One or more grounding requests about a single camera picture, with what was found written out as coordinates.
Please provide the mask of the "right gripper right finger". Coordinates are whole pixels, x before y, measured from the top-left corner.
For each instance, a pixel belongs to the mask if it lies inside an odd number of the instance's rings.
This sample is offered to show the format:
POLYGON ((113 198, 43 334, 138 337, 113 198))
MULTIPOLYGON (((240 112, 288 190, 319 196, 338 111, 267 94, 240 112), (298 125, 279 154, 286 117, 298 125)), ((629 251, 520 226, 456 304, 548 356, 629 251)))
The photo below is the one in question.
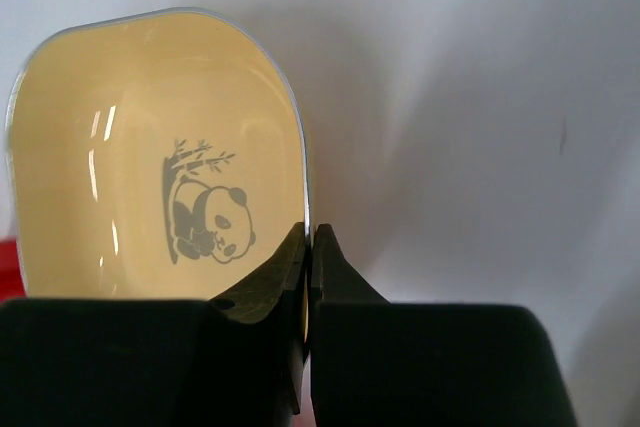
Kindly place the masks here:
POLYGON ((573 426, 549 336, 516 305, 394 303, 319 226, 310 284, 320 426, 573 426))

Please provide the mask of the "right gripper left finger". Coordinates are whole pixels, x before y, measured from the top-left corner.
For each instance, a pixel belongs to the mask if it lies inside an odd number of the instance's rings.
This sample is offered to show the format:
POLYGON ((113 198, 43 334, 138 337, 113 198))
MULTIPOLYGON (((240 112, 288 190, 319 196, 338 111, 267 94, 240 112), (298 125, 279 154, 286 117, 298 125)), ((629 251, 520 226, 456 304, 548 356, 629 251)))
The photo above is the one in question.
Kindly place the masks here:
POLYGON ((209 300, 1 306, 5 426, 287 426, 305 361, 306 229, 209 300))

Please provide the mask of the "yellow square plate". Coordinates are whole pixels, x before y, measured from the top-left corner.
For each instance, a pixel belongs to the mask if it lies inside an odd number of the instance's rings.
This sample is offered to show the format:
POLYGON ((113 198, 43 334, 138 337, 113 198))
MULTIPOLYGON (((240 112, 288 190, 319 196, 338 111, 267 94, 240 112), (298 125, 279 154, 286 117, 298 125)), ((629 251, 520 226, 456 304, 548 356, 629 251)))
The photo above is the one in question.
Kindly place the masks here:
POLYGON ((71 27, 27 57, 6 114, 20 273, 36 299, 197 300, 254 325, 310 230, 306 139, 245 29, 172 8, 71 27))

